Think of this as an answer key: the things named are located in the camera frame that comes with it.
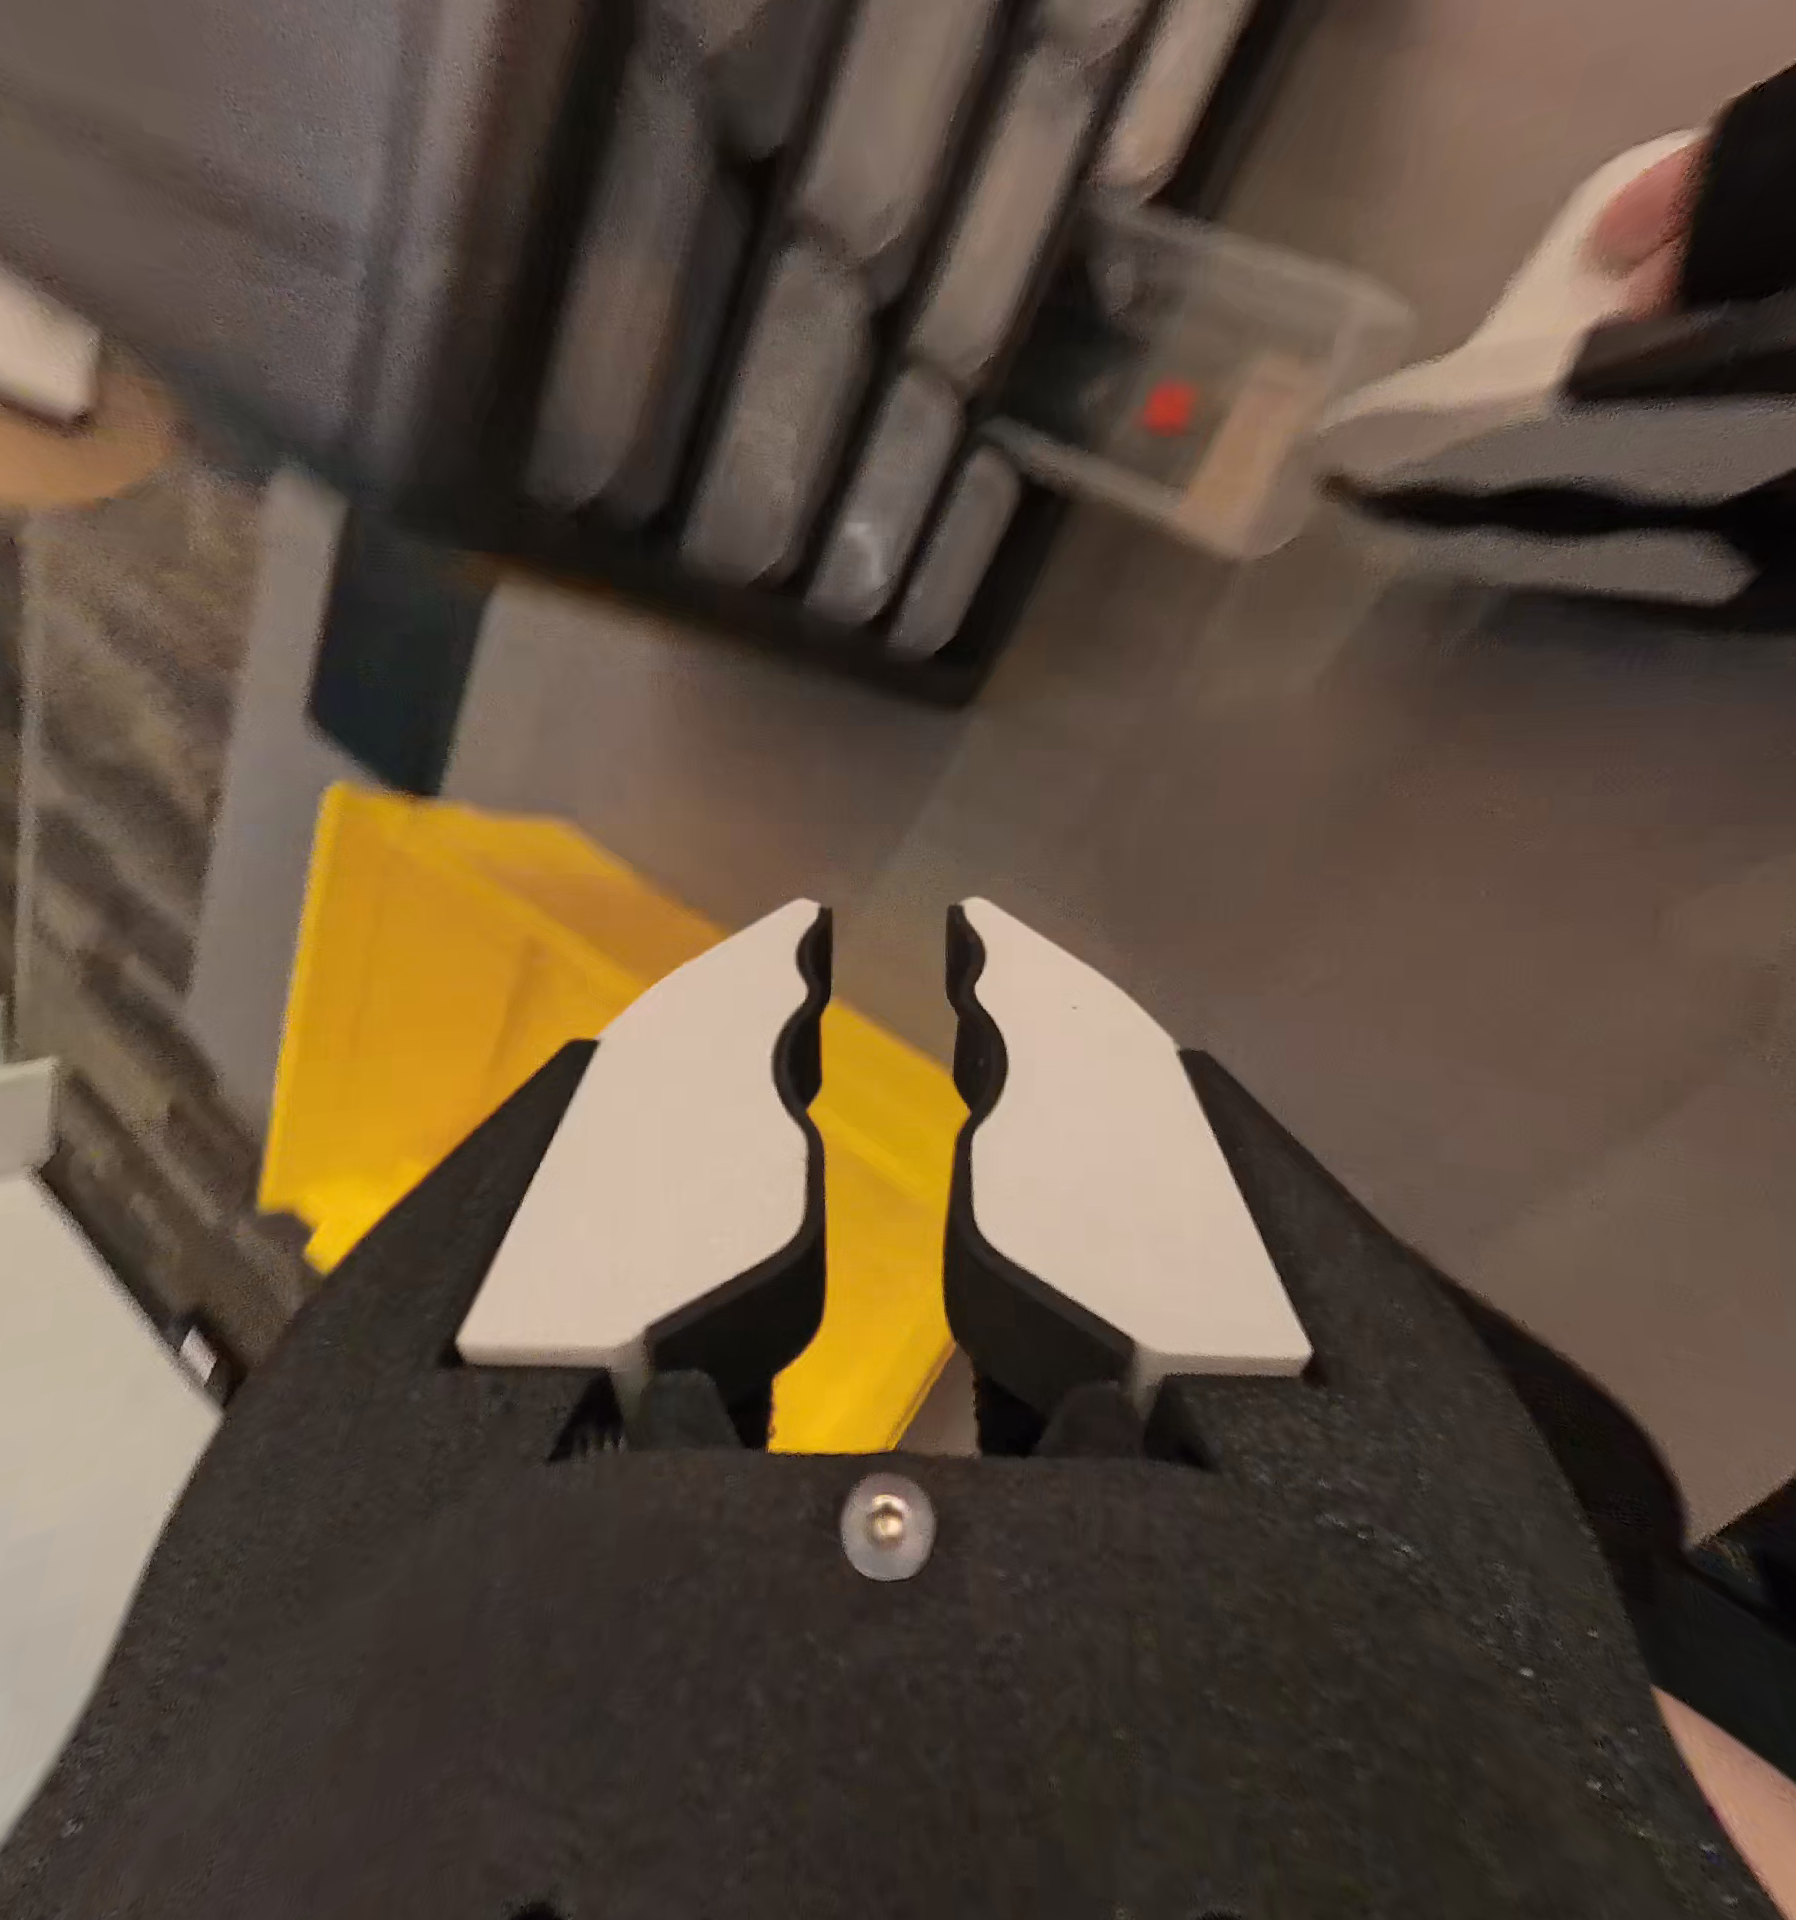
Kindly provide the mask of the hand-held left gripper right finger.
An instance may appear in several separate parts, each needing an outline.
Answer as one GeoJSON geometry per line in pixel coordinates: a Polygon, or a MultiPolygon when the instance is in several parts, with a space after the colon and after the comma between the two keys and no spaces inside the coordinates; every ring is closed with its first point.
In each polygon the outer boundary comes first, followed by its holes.
{"type": "Polygon", "coordinates": [[[1289,1289],[1186,1051],[986,898],[945,927],[956,1011],[945,1318],[997,1387],[1296,1380],[1289,1289]]]}

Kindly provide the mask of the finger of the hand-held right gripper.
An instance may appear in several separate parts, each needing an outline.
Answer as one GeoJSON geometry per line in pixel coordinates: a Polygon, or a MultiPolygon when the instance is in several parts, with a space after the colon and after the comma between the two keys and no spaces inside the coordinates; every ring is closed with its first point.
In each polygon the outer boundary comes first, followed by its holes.
{"type": "Polygon", "coordinates": [[[1562,526],[1373,515],[1373,526],[1416,573],[1493,591],[1719,610],[1759,580],[1756,558],[1686,515],[1606,515],[1562,526]]]}
{"type": "Polygon", "coordinates": [[[1358,507],[1741,507],[1796,478],[1796,164],[1708,135],[1679,274],[1606,274],[1588,175],[1464,347],[1332,405],[1314,467],[1358,507]]]}

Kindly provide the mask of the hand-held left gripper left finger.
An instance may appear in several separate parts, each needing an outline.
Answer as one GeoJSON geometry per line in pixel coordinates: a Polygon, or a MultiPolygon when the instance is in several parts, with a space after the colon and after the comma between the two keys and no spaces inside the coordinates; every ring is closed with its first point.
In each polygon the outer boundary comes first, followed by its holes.
{"type": "Polygon", "coordinates": [[[832,913],[796,898],[621,1011],[456,1329],[467,1365],[770,1383],[825,1310],[810,1106],[832,913]]]}

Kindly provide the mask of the clear plastic drawer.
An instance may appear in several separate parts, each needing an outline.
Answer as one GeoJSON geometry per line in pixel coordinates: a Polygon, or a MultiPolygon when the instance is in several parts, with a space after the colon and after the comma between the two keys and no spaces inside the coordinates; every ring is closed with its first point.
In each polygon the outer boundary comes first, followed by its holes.
{"type": "Polygon", "coordinates": [[[1314,431],[1391,372],[1409,307],[1376,281],[1150,204],[1095,204],[986,427],[1037,485],[1219,562],[1256,562],[1314,511],[1314,431]],[[1183,438],[1139,427],[1157,380],[1197,383],[1183,438]]]}

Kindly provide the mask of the yellow plastic bin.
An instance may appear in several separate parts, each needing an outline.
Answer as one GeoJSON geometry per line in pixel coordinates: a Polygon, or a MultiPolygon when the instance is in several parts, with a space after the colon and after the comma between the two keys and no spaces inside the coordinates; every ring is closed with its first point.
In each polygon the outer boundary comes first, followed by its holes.
{"type": "MultiPolygon", "coordinates": [[[[726,931],[569,825],[332,785],[310,843],[259,1208],[343,1256],[562,1044],[726,931]]],[[[883,1453],[953,1358],[953,1073],[832,1000],[814,1121],[829,1307],[774,1383],[774,1453],[883,1453]]]]}

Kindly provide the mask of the black drawer cabinet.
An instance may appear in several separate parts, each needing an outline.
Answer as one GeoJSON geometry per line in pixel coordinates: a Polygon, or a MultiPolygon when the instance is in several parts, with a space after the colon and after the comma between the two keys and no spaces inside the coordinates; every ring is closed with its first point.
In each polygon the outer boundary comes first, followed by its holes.
{"type": "MultiPolygon", "coordinates": [[[[1157,193],[1164,212],[1223,204],[1314,11],[1267,4],[1256,15],[1252,58],[1230,69],[1256,84],[1237,117],[1212,128],[1208,157],[1186,164],[1172,193],[1157,193]]],[[[584,588],[763,642],[705,613],[664,610],[588,566],[526,551],[518,445],[537,383],[529,336],[555,277],[548,186],[566,150],[573,84],[610,62],[610,4],[427,4],[420,18],[398,201],[372,263],[376,329],[358,347],[354,409],[332,445],[332,475],[354,500],[339,529],[310,712],[383,781],[434,796],[478,657],[478,624],[500,584],[584,588]]],[[[763,650],[843,672],[832,657],[763,650]]]]}

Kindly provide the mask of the person's right hand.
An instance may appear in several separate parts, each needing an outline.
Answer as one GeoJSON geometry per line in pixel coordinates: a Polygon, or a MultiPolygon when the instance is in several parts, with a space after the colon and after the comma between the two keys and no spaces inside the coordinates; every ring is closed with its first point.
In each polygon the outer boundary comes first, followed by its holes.
{"type": "Polygon", "coordinates": [[[1635,172],[1603,208],[1588,252],[1613,277],[1679,274],[1708,135],[1690,135],[1635,172]]]}

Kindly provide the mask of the white flat panel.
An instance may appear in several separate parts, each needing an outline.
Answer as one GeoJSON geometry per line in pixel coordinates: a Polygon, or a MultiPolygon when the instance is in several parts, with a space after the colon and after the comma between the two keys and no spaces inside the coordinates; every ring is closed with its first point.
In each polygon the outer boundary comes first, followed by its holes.
{"type": "Polygon", "coordinates": [[[55,1062],[0,1000],[0,1847],[84,1716],[219,1413],[47,1190],[55,1062]]]}

